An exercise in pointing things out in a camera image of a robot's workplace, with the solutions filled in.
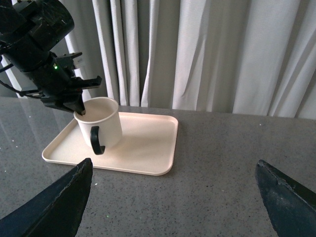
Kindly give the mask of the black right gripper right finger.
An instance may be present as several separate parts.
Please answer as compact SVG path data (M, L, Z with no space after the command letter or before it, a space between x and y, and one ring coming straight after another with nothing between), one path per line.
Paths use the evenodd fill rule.
M316 194L264 160L255 178L273 229L279 237L316 235Z

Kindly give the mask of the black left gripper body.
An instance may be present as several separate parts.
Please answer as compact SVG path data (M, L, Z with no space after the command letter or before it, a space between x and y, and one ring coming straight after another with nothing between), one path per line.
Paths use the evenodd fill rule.
M75 99L82 98L83 90L101 85L100 76L94 79L75 76L74 59L81 55L78 52L57 57L51 52L42 66L24 73L38 88L39 98L45 106L73 113Z

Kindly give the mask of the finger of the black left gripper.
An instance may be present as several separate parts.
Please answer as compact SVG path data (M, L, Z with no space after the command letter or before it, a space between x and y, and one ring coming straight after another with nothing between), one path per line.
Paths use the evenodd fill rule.
M81 115L81 116L85 115L86 111L85 111L85 107L84 107L84 102L83 102L83 100L82 100L81 97L77 97L77 98L75 99L75 102L74 102L74 111L75 111L77 114Z

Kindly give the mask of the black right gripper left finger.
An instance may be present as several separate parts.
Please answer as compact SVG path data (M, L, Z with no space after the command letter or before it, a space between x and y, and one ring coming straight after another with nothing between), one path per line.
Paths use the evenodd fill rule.
M89 198L90 158L0 221L2 237L74 237Z

